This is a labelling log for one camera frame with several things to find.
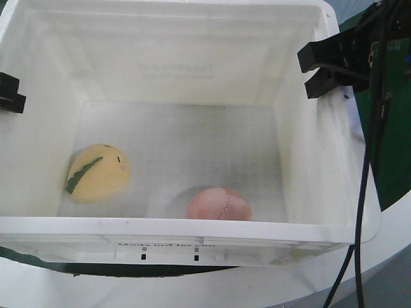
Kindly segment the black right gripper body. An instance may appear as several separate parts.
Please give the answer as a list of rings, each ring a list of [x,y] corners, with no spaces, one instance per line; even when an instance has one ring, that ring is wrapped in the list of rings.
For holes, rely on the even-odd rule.
[[[366,77],[354,86],[356,93],[387,86],[389,51],[400,40],[410,40],[410,1],[372,4],[354,28],[354,67]]]

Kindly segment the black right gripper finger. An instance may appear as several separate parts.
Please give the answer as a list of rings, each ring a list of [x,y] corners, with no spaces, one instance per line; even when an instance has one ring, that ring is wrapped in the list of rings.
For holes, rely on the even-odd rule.
[[[372,34],[350,28],[320,41],[311,41],[297,52],[303,73],[317,68],[338,73],[368,73]]]
[[[319,69],[305,82],[304,86],[308,99],[315,99],[340,86],[359,87],[360,90],[367,89],[369,87],[369,75]]]

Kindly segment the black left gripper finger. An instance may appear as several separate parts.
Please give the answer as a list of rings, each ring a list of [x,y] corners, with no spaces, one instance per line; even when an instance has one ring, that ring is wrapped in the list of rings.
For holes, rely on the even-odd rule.
[[[1,72],[1,110],[22,114],[26,96],[19,94],[19,79]]]

